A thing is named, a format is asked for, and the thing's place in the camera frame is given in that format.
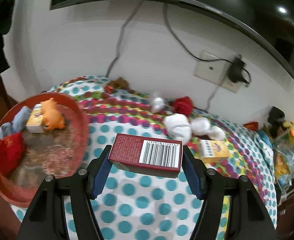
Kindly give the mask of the yellow cartoon medicine box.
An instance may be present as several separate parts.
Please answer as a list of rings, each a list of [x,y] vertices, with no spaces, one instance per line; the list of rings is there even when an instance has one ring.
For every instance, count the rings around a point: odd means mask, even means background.
[[[200,140],[199,158],[204,163],[219,163],[230,156],[228,146],[223,141]]]

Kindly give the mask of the white and yellow box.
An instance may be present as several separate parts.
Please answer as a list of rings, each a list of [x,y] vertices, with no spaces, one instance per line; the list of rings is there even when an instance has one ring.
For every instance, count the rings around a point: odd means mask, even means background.
[[[43,126],[43,115],[41,112],[41,104],[38,103],[34,106],[29,119],[26,123],[26,129],[30,133],[43,133],[44,126]]]

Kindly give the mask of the orange plush toy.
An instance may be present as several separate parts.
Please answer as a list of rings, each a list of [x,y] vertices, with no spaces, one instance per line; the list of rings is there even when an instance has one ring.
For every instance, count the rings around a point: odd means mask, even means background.
[[[58,110],[54,98],[41,102],[42,122],[48,130],[64,129],[65,119]]]

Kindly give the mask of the dark red barcode box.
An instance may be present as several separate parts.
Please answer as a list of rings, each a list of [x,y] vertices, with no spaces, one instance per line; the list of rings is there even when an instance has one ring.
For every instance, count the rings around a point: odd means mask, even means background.
[[[182,153],[181,141],[118,133],[108,159],[124,171],[177,178],[181,171]]]

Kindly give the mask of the white sock pair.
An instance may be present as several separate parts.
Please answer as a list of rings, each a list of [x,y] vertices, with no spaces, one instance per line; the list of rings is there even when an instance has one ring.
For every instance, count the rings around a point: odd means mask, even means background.
[[[191,139],[191,126],[187,117],[183,114],[173,114],[163,119],[163,125],[172,140],[182,141],[186,145]]]

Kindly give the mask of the red round basket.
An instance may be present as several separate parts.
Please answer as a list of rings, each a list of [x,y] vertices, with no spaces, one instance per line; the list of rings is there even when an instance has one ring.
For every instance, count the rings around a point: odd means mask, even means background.
[[[0,125],[13,120],[27,106],[53,98],[65,118],[63,130],[30,133],[22,131],[26,145],[18,167],[5,177],[0,173],[0,196],[9,204],[28,207],[41,181],[53,174],[56,178],[68,177],[80,167],[85,156],[88,139],[88,120],[85,111],[71,96],[64,93],[42,93],[31,96],[12,107],[0,121]]]

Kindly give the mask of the clear plastic bag of snacks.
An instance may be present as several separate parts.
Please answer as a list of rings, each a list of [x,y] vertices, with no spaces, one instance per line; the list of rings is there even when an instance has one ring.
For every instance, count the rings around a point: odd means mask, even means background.
[[[294,175],[294,138],[284,133],[272,144],[274,152],[274,175],[282,193],[292,185]]]

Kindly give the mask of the red cloth in basket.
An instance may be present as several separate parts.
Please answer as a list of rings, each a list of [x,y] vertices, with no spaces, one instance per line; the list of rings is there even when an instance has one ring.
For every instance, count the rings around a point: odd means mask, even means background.
[[[0,174],[11,176],[23,158],[26,145],[21,132],[9,135],[0,141]]]

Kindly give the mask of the colourful polka dot bedsheet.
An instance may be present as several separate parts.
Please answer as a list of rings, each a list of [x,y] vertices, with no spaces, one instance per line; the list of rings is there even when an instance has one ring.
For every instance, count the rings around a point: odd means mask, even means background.
[[[275,239],[276,197],[253,133],[212,118],[232,155],[196,159],[199,139],[174,144],[145,94],[106,94],[107,79],[86,75],[54,87],[85,108],[84,165],[47,176],[18,239]]]

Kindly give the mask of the red envelope packet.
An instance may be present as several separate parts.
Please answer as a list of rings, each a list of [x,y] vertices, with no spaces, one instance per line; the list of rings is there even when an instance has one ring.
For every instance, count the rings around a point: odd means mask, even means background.
[[[259,129],[259,123],[256,121],[243,124],[246,129],[256,132]]]

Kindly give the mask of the grey blue sock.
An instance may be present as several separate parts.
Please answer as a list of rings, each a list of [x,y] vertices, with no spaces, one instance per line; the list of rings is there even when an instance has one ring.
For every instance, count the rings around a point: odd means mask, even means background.
[[[30,114],[31,109],[27,106],[23,106],[11,122],[2,124],[0,126],[0,140],[12,134],[21,132],[25,128]]]

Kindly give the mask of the red rolled sock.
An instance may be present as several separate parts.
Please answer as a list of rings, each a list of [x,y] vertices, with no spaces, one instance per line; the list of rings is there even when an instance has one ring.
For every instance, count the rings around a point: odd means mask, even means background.
[[[190,97],[185,96],[185,97],[176,99],[172,103],[172,108],[174,110],[174,113],[183,114],[186,117],[189,117],[193,110],[193,102],[190,99]]]

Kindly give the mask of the red candy wrapper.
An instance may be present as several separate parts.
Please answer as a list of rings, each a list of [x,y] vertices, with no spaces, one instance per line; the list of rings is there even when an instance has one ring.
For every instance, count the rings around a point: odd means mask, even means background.
[[[105,86],[104,91],[108,94],[112,94],[114,92],[114,87],[113,86]]]

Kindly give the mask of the small white sock ball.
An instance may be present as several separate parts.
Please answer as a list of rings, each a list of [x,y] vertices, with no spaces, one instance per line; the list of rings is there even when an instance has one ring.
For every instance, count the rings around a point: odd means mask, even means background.
[[[160,96],[159,92],[153,92],[149,96],[149,102],[150,102],[152,113],[158,113],[165,107],[165,101]]]

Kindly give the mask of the white wall socket plate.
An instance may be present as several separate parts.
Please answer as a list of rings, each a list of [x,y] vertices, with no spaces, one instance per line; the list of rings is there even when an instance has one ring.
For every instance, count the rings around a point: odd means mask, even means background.
[[[227,74],[229,65],[226,61],[198,61],[194,69],[194,76],[218,85]],[[222,84],[223,88],[233,93],[237,93],[243,86],[242,82],[233,83],[229,78],[226,78]]]

